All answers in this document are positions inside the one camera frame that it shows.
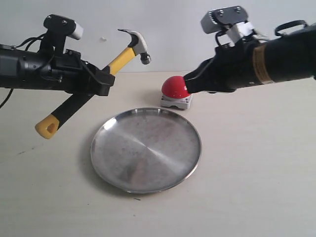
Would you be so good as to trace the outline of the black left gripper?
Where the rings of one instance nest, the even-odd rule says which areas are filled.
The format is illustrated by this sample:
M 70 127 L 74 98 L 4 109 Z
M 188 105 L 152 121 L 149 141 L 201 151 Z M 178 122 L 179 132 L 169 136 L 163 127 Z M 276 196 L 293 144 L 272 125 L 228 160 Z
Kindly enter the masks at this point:
M 54 56 L 50 65 L 51 90 L 108 96 L 110 87 L 115 82 L 109 65 L 100 70 L 93 64 L 81 60 L 81 54 L 73 50 L 68 50 L 61 56 Z

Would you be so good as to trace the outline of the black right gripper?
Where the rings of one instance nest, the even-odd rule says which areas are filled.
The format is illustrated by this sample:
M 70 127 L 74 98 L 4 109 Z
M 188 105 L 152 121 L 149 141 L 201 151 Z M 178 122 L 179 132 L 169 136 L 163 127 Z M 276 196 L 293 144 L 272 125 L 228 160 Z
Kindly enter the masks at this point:
M 214 58 L 204 60 L 195 70 L 183 76 L 187 91 L 233 93 L 237 89 L 259 85 L 253 67 L 253 50 L 259 45 L 255 39 L 241 40 L 215 48 Z

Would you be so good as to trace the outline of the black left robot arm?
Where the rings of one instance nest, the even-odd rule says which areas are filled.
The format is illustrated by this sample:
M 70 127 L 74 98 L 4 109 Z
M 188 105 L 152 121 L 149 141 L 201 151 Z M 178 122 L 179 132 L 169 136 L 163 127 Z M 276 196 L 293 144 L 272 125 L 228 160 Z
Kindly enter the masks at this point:
M 69 94 L 107 96 L 115 76 L 67 50 L 61 56 L 43 51 L 28 52 L 0 47 L 0 86 L 2 88 L 56 90 Z

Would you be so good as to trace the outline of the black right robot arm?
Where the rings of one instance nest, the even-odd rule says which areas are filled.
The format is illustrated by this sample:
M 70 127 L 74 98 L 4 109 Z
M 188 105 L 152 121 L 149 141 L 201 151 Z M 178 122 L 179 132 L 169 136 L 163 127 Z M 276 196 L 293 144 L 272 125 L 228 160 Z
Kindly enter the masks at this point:
M 240 88 L 316 76 L 316 26 L 303 20 L 275 29 L 276 39 L 247 37 L 215 48 L 214 57 L 184 76 L 189 93 L 232 93 Z

